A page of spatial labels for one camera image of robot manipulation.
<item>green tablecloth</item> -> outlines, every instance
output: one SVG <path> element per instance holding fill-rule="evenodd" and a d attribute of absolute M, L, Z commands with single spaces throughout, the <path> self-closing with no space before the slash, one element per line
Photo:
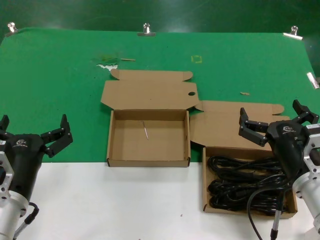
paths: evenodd
<path fill-rule="evenodd" d="M 320 113 L 319 92 L 302 41 L 281 33 L 157 33 L 26 28 L 0 46 L 0 115 L 13 134 L 59 127 L 67 114 L 73 144 L 44 162 L 104 162 L 111 109 L 100 103 L 110 56 L 119 69 L 192 71 L 201 100 L 273 103 L 295 116 L 292 101 Z M 198 160 L 192 151 L 192 162 Z"/>

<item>wire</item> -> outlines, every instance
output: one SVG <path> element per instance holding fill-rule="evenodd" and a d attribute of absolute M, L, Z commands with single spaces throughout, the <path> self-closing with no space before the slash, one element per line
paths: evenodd
<path fill-rule="evenodd" d="M 15 231 L 13 240 L 17 239 L 17 237 L 22 233 L 22 231 L 35 220 L 36 216 L 39 213 L 39 208 L 35 203 L 29 202 L 29 206 L 33 207 L 33 211 L 29 214 L 29 216 L 25 218 L 20 227 Z"/>
<path fill-rule="evenodd" d="M 300 169 L 303 167 L 303 165 L 304 165 L 304 163 L 305 163 L 305 162 L 303 161 L 304 151 L 301 150 L 300 153 L 301 153 L 301 154 L 300 154 L 301 165 L 300 165 L 300 167 L 298 167 L 298 169 L 296 170 L 296 174 L 295 174 L 295 175 L 292 175 L 291 178 L 287 178 L 283 183 L 279 183 L 279 184 L 274 185 L 274 186 L 264 187 L 264 188 L 260 188 L 260 189 L 256 190 L 255 192 L 252 193 L 252 195 L 251 195 L 251 196 L 249 197 L 249 199 L 248 199 L 247 206 L 246 206 L 246 211 L 247 211 L 247 213 L 248 213 L 248 217 L 249 217 L 250 223 L 251 223 L 251 225 L 252 225 L 252 227 L 253 227 L 253 230 L 254 230 L 255 234 L 257 235 L 257 237 L 259 238 L 259 240 L 263 240 L 263 239 L 262 239 L 262 237 L 260 236 L 260 234 L 259 234 L 259 232 L 258 232 L 258 230 L 257 230 L 257 228 L 256 228 L 256 225 L 255 225 L 255 223 L 254 223 L 254 221 L 253 221 L 253 219 L 252 219 L 252 216 L 251 216 L 251 208 L 252 208 L 251 204 L 252 204 L 252 201 L 253 201 L 254 197 L 255 197 L 257 194 L 260 194 L 260 193 L 266 192 L 266 191 L 274 191 L 274 190 L 277 190 L 277 189 L 279 189 L 279 188 L 283 188 L 283 186 L 289 184 L 289 185 L 284 189 L 284 191 L 281 193 L 282 195 L 280 195 L 280 196 L 278 197 L 278 210 L 280 210 L 280 208 L 281 208 L 281 210 L 282 210 L 285 194 L 286 194 L 287 191 L 289 191 L 290 189 L 292 189 L 291 181 L 299 174 Z"/>
<path fill-rule="evenodd" d="M 266 187 L 260 188 L 260 189 L 256 190 L 255 192 L 253 192 L 253 193 L 251 194 L 251 196 L 249 197 L 248 202 L 247 202 L 246 209 L 247 209 L 249 221 L 250 221 L 250 223 L 251 223 L 251 225 L 252 225 L 252 227 L 253 227 L 253 230 L 255 231 L 255 234 L 256 234 L 257 237 L 259 238 L 259 240 L 263 240 L 263 239 L 262 239 L 262 237 L 260 236 L 260 234 L 259 234 L 259 232 L 258 232 L 258 230 L 257 230 L 257 228 L 256 228 L 256 225 L 255 225 L 255 223 L 254 223 L 254 221 L 253 221 L 253 219 L 252 219 L 252 216 L 251 216 L 251 208 L 252 208 L 251 203 L 252 203 L 254 197 L 255 197 L 257 194 L 260 194 L 260 193 L 262 193 L 262 192 L 274 191 L 274 190 L 277 190 L 277 189 L 281 190 L 281 189 L 283 189 L 283 186 L 287 185 L 289 182 L 290 182 L 290 180 L 287 179 L 287 180 L 285 180 L 283 183 L 279 183 L 278 186 L 266 186 Z"/>
<path fill-rule="evenodd" d="M 208 186 L 212 195 L 209 203 L 213 208 L 229 211 L 246 210 L 252 193 L 286 179 L 279 161 L 271 157 L 248 162 L 225 156 L 212 156 L 208 165 L 219 177 Z M 252 202 L 252 209 L 273 216 L 281 190 L 259 194 Z"/>

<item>cardboard box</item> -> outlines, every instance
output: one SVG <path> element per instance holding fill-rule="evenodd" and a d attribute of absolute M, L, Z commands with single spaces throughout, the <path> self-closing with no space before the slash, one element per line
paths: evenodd
<path fill-rule="evenodd" d="M 287 116 L 278 116 L 284 107 L 278 104 L 201 101 L 195 106 L 203 112 L 190 117 L 190 139 L 192 142 L 204 146 L 202 155 L 202 204 L 206 213 L 247 214 L 243 211 L 229 211 L 213 208 L 209 204 L 212 197 L 208 191 L 209 184 L 217 179 L 216 174 L 208 167 L 211 156 L 227 156 L 244 161 L 252 161 L 273 155 L 269 144 L 261 147 L 239 136 L 240 108 L 245 108 L 250 120 L 271 123 L 288 120 Z M 293 217 L 298 209 L 296 197 L 292 191 L 285 196 L 285 205 L 288 211 L 281 218 Z M 265 216 L 261 212 L 252 211 L 253 215 Z"/>
<path fill-rule="evenodd" d="M 192 72 L 111 70 L 101 102 L 111 112 L 110 167 L 188 167 L 188 108 L 199 103 Z"/>

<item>white table surface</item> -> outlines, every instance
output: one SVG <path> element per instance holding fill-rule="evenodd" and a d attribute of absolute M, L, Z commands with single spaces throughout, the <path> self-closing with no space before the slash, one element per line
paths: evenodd
<path fill-rule="evenodd" d="M 43 163 L 31 201 L 40 212 L 18 240 L 256 240 L 246 215 L 202 211 L 202 167 L 112 168 L 104 163 Z M 301 240 L 313 218 L 279 224 L 278 240 Z M 263 239 L 272 220 L 255 218 Z"/>

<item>gripper logo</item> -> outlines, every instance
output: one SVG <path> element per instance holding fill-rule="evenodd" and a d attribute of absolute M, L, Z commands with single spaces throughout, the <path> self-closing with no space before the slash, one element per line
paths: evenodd
<path fill-rule="evenodd" d="M 27 146 L 27 142 L 25 140 L 20 139 L 20 140 L 16 141 L 15 145 L 13 146 L 13 148 L 14 147 L 25 147 L 25 148 L 27 148 L 28 146 Z"/>
<path fill-rule="evenodd" d="M 290 126 L 284 126 L 282 130 L 282 134 L 295 133 L 295 132 L 296 131 Z"/>

